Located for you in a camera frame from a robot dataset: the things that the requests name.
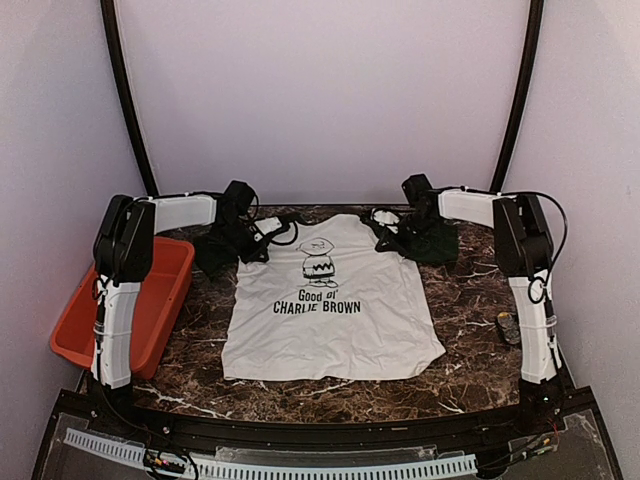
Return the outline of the white green Charlie Brown shirt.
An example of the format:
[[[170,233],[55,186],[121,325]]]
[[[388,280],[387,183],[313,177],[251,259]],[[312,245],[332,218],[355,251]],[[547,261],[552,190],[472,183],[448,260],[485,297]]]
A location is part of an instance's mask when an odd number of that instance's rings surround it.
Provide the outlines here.
[[[227,379],[410,379],[445,353],[417,264],[378,252],[355,214],[298,225],[264,262],[236,259]]]

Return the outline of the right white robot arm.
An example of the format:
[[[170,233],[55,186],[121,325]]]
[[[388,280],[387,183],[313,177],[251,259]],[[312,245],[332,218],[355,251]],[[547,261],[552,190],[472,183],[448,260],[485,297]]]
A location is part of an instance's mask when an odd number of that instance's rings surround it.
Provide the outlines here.
[[[378,207],[361,216],[377,237],[376,250],[396,252],[418,263],[443,263],[453,258],[447,220],[492,229],[495,262],[508,279],[516,305],[523,349],[521,378],[529,384],[553,379],[562,363],[551,278],[562,248],[553,245],[540,200],[556,200],[530,191],[435,189],[424,174],[410,176],[402,190],[407,209]]]

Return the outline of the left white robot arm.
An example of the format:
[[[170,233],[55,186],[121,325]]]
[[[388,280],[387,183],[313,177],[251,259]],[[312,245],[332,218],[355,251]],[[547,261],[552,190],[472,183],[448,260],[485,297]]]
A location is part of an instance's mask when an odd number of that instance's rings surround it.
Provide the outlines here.
[[[222,193],[111,198],[93,246],[95,261],[95,350],[91,372],[101,386],[116,390],[131,383],[134,309],[151,271],[158,233],[194,226],[214,227],[243,262],[265,262],[275,238],[296,225],[277,216],[257,220],[258,197],[233,180]]]

